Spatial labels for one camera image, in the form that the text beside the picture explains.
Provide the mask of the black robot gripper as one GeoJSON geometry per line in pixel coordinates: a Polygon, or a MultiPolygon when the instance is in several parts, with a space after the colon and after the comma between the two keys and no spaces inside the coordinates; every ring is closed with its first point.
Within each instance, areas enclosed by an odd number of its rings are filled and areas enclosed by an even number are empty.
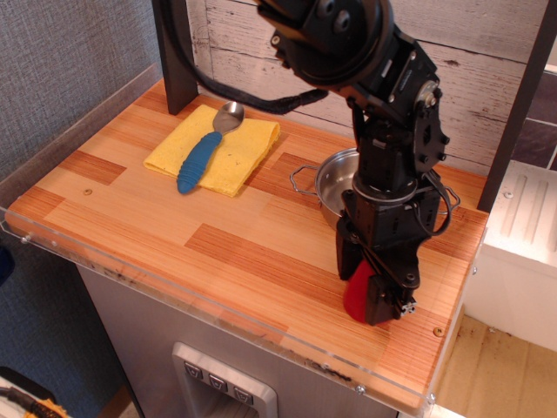
{"type": "Polygon", "coordinates": [[[361,260],[378,273],[368,278],[365,322],[376,326],[413,314],[420,284],[417,252],[433,235],[440,204],[437,192],[393,206],[373,203],[351,191],[342,193],[345,209],[336,226],[337,268],[349,280],[361,260]]]}

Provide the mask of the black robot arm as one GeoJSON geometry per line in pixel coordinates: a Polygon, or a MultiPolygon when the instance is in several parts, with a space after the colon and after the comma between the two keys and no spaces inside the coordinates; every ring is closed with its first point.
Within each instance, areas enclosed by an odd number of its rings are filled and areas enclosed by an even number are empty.
{"type": "Polygon", "coordinates": [[[436,65],[387,1],[261,1],[258,13],[283,64],[352,110],[359,165],[336,225],[344,307],[372,326],[397,320],[416,306],[419,247],[455,205],[435,171],[449,141],[436,65]]]}

